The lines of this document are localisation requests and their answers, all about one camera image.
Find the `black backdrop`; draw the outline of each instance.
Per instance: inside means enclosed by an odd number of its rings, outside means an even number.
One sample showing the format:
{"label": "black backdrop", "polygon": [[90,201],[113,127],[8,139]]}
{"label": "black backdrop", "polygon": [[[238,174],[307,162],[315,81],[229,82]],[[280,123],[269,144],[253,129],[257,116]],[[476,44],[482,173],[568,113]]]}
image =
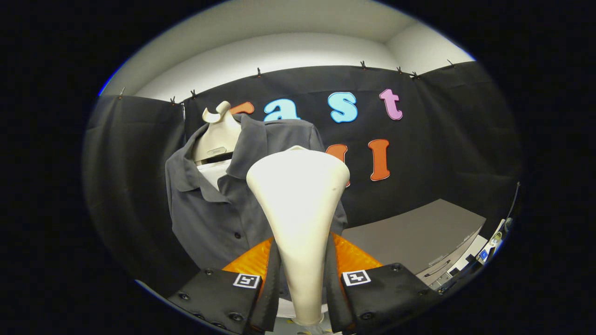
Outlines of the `black backdrop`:
{"label": "black backdrop", "polygon": [[[379,95],[399,96],[403,116],[388,116]],[[358,116],[337,123],[327,98],[350,92]],[[495,83],[477,62],[411,78],[393,70],[318,66],[280,70],[212,88],[182,105],[140,97],[98,99],[85,135],[83,182],[95,226],[134,278],[169,296],[197,267],[172,234],[164,163],[202,124],[202,111],[223,100],[249,101],[250,117],[290,99],[325,146],[347,146],[350,185],[342,195],[349,227],[418,208],[439,198],[487,218],[490,238],[505,218],[522,173],[514,119]],[[386,179],[372,181],[368,143],[386,139]]]}

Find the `white device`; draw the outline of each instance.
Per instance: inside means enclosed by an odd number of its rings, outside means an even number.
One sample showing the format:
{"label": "white device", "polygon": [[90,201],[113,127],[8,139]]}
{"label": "white device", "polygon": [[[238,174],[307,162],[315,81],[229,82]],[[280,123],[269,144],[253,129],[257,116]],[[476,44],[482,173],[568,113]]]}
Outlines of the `white device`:
{"label": "white device", "polygon": [[350,179],[334,156],[294,146],[260,159],[246,181],[269,221],[288,281],[296,324],[319,327],[325,250]]}
{"label": "white device", "polygon": [[207,158],[234,151],[241,126],[229,112],[230,108],[230,103],[223,101],[215,108],[217,113],[210,113],[207,108],[203,111],[203,121],[209,127],[194,144],[193,159],[197,166]]}

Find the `shirt collar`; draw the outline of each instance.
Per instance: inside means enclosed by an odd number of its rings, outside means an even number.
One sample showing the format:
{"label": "shirt collar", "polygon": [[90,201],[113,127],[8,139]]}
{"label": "shirt collar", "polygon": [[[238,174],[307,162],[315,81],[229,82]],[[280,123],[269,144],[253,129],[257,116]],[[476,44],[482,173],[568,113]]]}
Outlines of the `shirt collar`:
{"label": "shirt collar", "polygon": [[[234,148],[234,154],[226,174],[238,179],[246,179],[246,173],[259,159],[267,156],[267,133],[265,122],[252,119],[244,113],[233,115],[240,121],[240,136]],[[181,192],[208,188],[211,186],[197,169],[193,160],[193,146],[205,134],[209,124],[203,125],[190,138],[187,143],[173,155],[174,174],[172,182]]]}

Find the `mannequin neck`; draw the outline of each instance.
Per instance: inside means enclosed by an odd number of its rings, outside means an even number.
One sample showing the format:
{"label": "mannequin neck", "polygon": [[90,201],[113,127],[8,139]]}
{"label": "mannequin neck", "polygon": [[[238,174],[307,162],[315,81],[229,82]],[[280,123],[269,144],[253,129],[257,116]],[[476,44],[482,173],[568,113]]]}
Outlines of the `mannequin neck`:
{"label": "mannequin neck", "polygon": [[201,136],[193,152],[195,164],[202,165],[207,158],[234,151],[242,127],[230,112],[226,112],[220,121],[210,123]]}

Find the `white ceiling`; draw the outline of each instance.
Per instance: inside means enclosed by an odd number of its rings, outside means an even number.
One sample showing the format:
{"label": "white ceiling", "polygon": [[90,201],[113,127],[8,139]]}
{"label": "white ceiling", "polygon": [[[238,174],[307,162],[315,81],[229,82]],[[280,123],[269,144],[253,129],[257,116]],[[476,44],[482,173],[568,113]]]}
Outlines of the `white ceiling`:
{"label": "white ceiling", "polygon": [[231,0],[194,15],[156,37],[126,62],[103,94],[119,94],[126,86],[126,93],[132,95],[193,56],[247,38],[309,32],[384,44],[415,22],[391,7],[370,0]]}

